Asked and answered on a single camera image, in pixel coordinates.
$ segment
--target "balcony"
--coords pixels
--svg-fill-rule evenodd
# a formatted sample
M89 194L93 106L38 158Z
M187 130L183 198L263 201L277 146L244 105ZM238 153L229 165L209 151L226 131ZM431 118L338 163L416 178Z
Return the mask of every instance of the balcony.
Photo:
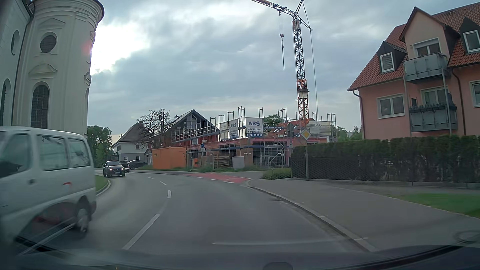
M423 105L409 110L412 132L425 132L449 129L448 110L445 104ZM450 104L450 119L452 130L458 128L456 106Z
M403 63L403 67L405 69L405 81L414 84L426 80L441 79L442 69L446 77L449 75L446 70L447 57L438 52L407 60Z

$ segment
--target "sky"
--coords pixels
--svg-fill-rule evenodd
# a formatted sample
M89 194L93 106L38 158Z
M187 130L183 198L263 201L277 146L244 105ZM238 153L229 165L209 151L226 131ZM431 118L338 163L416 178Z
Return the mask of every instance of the sky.
M287 108L296 119L291 17L251 0L101 0L92 50L88 124L115 142L149 110L195 109L207 119L245 108L247 117ZM295 9L298 0L277 0ZM476 0L305 0L303 27L310 116L360 126L348 87L413 7L435 14ZM279 34L284 37L285 70Z

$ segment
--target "parked car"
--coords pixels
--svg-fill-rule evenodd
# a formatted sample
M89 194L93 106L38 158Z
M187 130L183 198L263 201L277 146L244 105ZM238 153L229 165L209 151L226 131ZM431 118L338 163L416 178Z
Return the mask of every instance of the parked car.
M130 165L126 161L120 161L120 164L125 168L126 172L130 172Z
M103 177L125 176L125 169L118 160L105 162L103 165Z
M0 168L1 237L8 244L28 252L70 229L79 238L86 235L96 185L82 135L0 126Z
M140 168L147 165L147 163L142 160L132 160L128 162L128 165L130 165L131 170L135 170L136 168Z

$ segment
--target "windshield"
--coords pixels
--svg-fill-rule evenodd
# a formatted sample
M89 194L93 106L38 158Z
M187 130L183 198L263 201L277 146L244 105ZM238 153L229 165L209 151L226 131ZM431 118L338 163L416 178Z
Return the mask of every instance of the windshield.
M121 165L118 161L109 161L107 162L107 166L119 166Z
M480 0L0 0L0 66L11 254L320 270L479 244Z

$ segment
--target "pink house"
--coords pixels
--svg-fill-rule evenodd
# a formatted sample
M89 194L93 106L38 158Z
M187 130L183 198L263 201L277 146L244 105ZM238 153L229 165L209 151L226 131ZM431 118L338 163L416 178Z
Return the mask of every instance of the pink house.
M415 7L348 89L365 138L480 135L479 32L480 3L435 15Z

